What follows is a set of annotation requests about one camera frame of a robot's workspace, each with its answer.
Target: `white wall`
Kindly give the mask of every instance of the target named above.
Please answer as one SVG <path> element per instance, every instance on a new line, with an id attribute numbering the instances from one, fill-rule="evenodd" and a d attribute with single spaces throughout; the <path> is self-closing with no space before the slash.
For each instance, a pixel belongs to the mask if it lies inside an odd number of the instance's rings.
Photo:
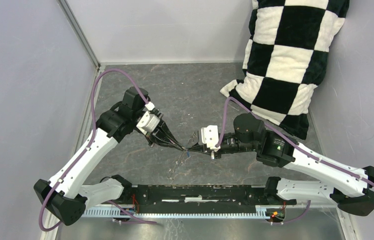
<path id="1" fill-rule="evenodd" d="M 331 49 L 311 104 L 322 147 L 345 164 L 374 166 L 374 1 L 351 1 Z M 374 240 L 374 212 L 357 222 L 362 239 Z"/>
<path id="2" fill-rule="evenodd" d="M 251 0 L 68 0 L 102 63 L 242 61 Z"/>
<path id="3" fill-rule="evenodd" d="M 93 75 L 55 0 L 0 1 L 0 240 L 39 238 L 32 187 L 71 156 Z"/>

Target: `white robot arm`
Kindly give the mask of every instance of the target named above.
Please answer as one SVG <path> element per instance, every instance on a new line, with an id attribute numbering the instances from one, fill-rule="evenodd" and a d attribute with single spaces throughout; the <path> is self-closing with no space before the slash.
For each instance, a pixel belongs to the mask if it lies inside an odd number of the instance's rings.
<path id="1" fill-rule="evenodd" d="M 226 133 L 223 142 L 216 147 L 219 138 L 215 125 L 204 127 L 199 131 L 198 143 L 185 148 L 172 135 L 162 114 L 154 105 L 146 106 L 134 89 L 129 89 L 122 102 L 103 113 L 97 121 L 96 136 L 89 145 L 92 134 L 71 160 L 49 180 L 38 180 L 34 190 L 41 202 L 56 182 L 60 184 L 51 193 L 46 208 L 58 217 L 65 225 L 76 222 L 84 211 L 97 204 L 117 200 L 121 195 L 129 196 L 120 180 L 110 178 L 95 185 L 82 185 L 101 159 L 127 135 L 136 130 L 145 135 L 149 145 L 175 148 L 180 151 L 200 152 L 218 159 L 223 154 L 256 152 L 256 159 L 272 167 L 295 170 L 319 181 L 294 181 L 279 177 L 270 177 L 261 196 L 265 199 L 275 198 L 273 204 L 290 200 L 312 200 L 319 203 L 337 203 L 342 210 L 366 216 L 374 209 L 374 192 L 361 179 L 374 182 L 374 167 L 354 168 L 336 162 L 305 147 L 298 146 L 306 152 L 323 159 L 337 167 L 351 171 L 359 179 L 338 169 L 322 164 L 294 149 L 274 132 L 265 129 L 263 122 L 250 114 L 241 114 L 234 120 L 235 133 Z M 76 165 L 64 179 L 62 173 L 86 150 Z"/>

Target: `pillow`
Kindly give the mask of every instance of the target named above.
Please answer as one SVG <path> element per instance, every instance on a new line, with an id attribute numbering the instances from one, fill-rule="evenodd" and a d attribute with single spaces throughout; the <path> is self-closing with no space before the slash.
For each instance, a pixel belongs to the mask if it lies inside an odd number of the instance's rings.
<path id="1" fill-rule="evenodd" d="M 306 139 L 308 107 L 349 0 L 253 0 L 244 79 L 221 89 L 255 114 Z"/>

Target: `gray floor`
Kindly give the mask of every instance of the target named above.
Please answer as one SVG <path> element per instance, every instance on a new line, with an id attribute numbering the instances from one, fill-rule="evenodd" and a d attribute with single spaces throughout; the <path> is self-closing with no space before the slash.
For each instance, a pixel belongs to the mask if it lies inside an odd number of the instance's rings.
<path id="1" fill-rule="evenodd" d="M 302 209 L 287 209 L 294 218 Z M 261 219 L 156 218 L 159 225 L 119 225 L 108 218 L 81 218 L 60 227 L 57 240 L 344 240 L 335 208 L 311 208 L 301 220 L 270 226 Z"/>
<path id="2" fill-rule="evenodd" d="M 241 63 L 146 64 L 108 66 L 129 73 L 138 85 L 149 92 L 156 107 L 175 137 L 187 144 L 193 132 L 207 125 L 222 125 L 225 97 L 221 87 L 233 79 L 243 78 Z M 123 75 L 104 77 L 98 94 L 96 116 L 122 100 L 131 83 Z M 234 118 L 244 113 L 230 103 L 227 131 L 232 132 Z M 320 152 L 312 122 L 306 141 Z M 104 176 L 120 174 L 133 184 L 257 184 L 268 177 L 292 180 L 312 178 L 283 168 L 265 166 L 255 160 L 255 153 L 224 155 L 210 160 L 207 155 L 192 153 L 189 159 L 181 152 L 163 147 L 150 148 L 143 136 L 133 133 L 112 150 L 96 167 L 86 184 L 96 184 Z"/>

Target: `black joint cover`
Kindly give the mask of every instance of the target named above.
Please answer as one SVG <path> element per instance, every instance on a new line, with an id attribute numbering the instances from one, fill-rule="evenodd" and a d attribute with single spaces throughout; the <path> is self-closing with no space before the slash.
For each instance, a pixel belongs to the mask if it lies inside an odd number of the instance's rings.
<path id="1" fill-rule="evenodd" d="M 270 205 L 282 205 L 283 202 L 286 202 L 287 205 L 296 205 L 297 200 L 284 200 L 280 198 L 277 193 L 278 182 L 281 180 L 278 176 L 270 176 L 266 181 L 266 186 L 263 195 Z"/>
<path id="2" fill-rule="evenodd" d="M 368 179 L 374 183 L 374 166 L 367 166 L 363 168 L 368 175 Z"/>
<path id="3" fill-rule="evenodd" d="M 140 91 L 146 98 L 148 97 L 148 91 L 142 88 L 140 88 Z M 122 104 L 134 112 L 143 109 L 145 105 L 140 94 L 133 86 L 130 87 L 127 91 L 125 91 L 125 94 L 122 99 Z"/>
<path id="4" fill-rule="evenodd" d="M 113 175 L 111 178 L 117 180 L 123 186 L 123 192 L 121 196 L 118 199 L 113 199 L 114 202 L 116 202 L 117 204 L 131 202 L 132 194 L 133 194 L 132 183 L 124 179 L 121 175 Z"/>
<path id="5" fill-rule="evenodd" d="M 34 185 L 34 191 L 41 204 L 50 192 L 51 187 L 46 180 L 39 179 Z M 54 191 L 47 202 L 46 208 L 66 226 L 74 224 L 85 211 L 86 197 L 77 195 L 75 199 L 62 196 Z"/>
<path id="6" fill-rule="evenodd" d="M 367 190 L 365 195 L 348 197 L 338 189 L 330 197 L 338 203 L 338 208 L 353 215 L 365 217 L 374 210 L 374 191 Z"/>
<path id="7" fill-rule="evenodd" d="M 271 167 L 283 168 L 294 162 L 294 147 L 273 131 L 267 131 L 263 149 L 257 152 L 256 160 Z"/>
<path id="8" fill-rule="evenodd" d="M 256 119 L 251 113 L 243 113 L 234 119 L 235 136 L 242 143 L 263 141 L 266 128 L 262 120 Z"/>

